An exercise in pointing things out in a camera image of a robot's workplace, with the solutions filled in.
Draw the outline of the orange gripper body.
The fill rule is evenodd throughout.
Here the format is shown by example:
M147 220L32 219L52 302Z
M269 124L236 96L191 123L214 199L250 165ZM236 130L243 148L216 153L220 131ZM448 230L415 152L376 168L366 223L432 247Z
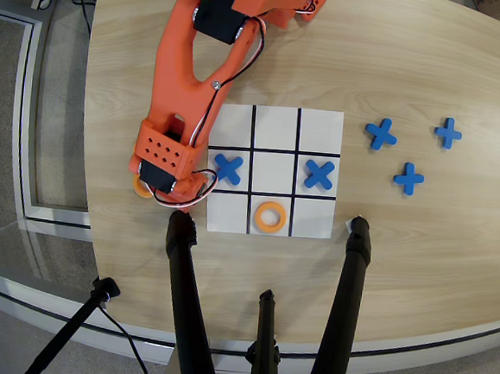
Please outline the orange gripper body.
M197 205L209 195L211 171L198 168L208 142L186 146L143 120L130 160L133 186L147 188L148 195L164 207Z

